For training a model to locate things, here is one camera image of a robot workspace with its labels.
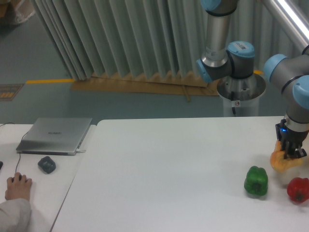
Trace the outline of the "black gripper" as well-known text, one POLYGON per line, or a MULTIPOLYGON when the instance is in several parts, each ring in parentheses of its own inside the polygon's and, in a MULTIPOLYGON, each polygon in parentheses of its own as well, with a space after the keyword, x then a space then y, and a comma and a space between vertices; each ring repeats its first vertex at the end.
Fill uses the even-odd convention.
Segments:
POLYGON ((286 120, 282 119, 275 125, 277 140, 281 143, 281 149, 284 151, 284 159, 301 159, 307 156, 302 148, 302 143, 306 139, 309 131, 294 131, 288 128, 286 120))

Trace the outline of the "white sleeved forearm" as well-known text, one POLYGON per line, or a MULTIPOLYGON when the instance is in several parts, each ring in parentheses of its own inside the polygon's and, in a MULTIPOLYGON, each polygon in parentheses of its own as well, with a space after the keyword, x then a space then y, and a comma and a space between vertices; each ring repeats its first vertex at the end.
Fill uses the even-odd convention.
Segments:
POLYGON ((0 231, 26 232, 31 216, 29 201, 19 198, 0 204, 0 231))

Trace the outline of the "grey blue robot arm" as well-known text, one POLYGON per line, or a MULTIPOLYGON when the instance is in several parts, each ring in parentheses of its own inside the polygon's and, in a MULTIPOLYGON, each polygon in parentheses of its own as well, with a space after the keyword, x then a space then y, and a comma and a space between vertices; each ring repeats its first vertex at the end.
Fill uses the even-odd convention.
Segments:
POLYGON ((226 44, 237 1, 203 0, 201 6, 209 18, 206 50, 197 67, 205 82, 218 80, 217 91, 232 108, 237 102, 261 96, 266 82, 275 85, 288 101, 285 116, 276 125, 277 139, 285 159, 299 159, 306 156, 302 144, 309 133, 309 21, 290 0, 265 0, 263 4, 300 50, 300 56, 274 55, 264 64, 264 76, 254 74, 253 45, 245 41, 226 44))

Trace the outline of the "person's hand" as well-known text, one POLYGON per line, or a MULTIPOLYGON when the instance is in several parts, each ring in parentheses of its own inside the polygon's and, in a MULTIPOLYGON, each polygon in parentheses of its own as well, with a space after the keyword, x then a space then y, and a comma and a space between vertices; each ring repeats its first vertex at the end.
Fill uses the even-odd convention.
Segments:
POLYGON ((14 177, 7 179, 7 190, 5 192, 5 200, 24 199, 30 201, 30 190, 32 185, 32 179, 27 178, 26 175, 22 175, 17 172, 14 177))

